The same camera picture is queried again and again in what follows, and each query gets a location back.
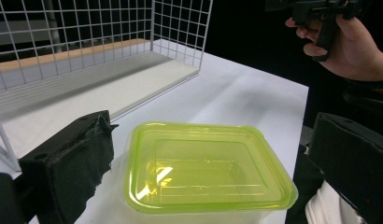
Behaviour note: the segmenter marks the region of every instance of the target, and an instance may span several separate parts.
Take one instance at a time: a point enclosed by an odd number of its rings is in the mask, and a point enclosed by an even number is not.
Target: finger
[[[308,35],[307,28],[305,28],[304,26],[301,26],[301,27],[297,28],[296,35],[299,36],[302,39],[306,38],[307,35]]]
[[[300,38],[308,38],[311,41],[313,41],[314,43],[316,43],[318,38],[319,38],[319,32],[318,31],[310,30],[305,26],[301,26],[301,27],[297,28],[296,34]]]
[[[292,27],[298,27],[298,25],[296,25],[296,22],[293,20],[292,17],[290,17],[289,19],[287,19],[285,21],[285,25],[292,28]]]
[[[305,37],[313,41],[314,43],[317,43],[319,38],[319,31],[317,30],[308,30],[308,33],[305,34]]]
[[[326,49],[320,48],[313,43],[306,44],[303,47],[303,51],[308,56],[323,56],[323,55],[326,55],[328,53],[328,51]]]
[[[310,21],[307,24],[307,27],[308,29],[313,31],[320,31],[320,29],[322,28],[322,21],[319,21],[319,20]]]

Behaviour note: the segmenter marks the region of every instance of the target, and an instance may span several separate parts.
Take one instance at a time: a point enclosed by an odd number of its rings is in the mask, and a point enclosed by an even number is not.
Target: transparent lid
[[[262,133],[249,126],[137,126],[123,190],[144,213],[281,210],[297,199]]]

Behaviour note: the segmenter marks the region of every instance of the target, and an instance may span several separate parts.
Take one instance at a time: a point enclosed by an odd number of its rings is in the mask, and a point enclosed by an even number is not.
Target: container lid
[[[249,126],[151,122],[132,134],[125,201],[143,213],[281,210],[297,189]]]

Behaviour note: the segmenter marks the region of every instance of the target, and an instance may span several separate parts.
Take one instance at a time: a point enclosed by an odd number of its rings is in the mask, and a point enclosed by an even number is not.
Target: wire rack
[[[198,72],[211,8],[211,0],[0,0],[0,155],[19,169],[3,121],[28,105],[167,59]],[[145,64],[135,68],[134,58]]]

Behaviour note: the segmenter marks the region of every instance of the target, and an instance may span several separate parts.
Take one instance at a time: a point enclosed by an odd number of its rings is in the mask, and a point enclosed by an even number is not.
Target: plastic container
[[[298,195],[249,126],[144,123],[126,163],[121,197],[132,223],[258,223]]]

